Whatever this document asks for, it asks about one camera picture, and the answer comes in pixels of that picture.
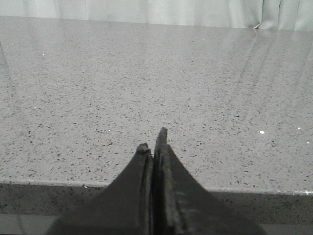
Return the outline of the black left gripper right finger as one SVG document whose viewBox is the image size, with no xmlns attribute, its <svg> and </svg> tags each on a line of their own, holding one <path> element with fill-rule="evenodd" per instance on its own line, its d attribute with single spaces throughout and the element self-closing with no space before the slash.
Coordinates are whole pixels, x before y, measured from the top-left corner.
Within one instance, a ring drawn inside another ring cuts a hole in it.
<svg viewBox="0 0 313 235">
<path fill-rule="evenodd" d="M 167 129 L 156 139 L 153 169 L 156 235 L 264 235 L 260 225 L 233 213 L 205 190 L 167 143 Z"/>
</svg>

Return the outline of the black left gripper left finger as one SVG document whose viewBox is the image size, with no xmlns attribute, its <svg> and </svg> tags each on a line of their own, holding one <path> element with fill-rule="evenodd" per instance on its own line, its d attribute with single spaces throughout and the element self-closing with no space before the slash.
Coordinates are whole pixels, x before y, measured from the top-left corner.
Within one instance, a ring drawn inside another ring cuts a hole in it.
<svg viewBox="0 0 313 235">
<path fill-rule="evenodd" d="M 151 235 L 153 158 L 146 143 L 98 196 L 60 216 L 49 235 Z"/>
</svg>

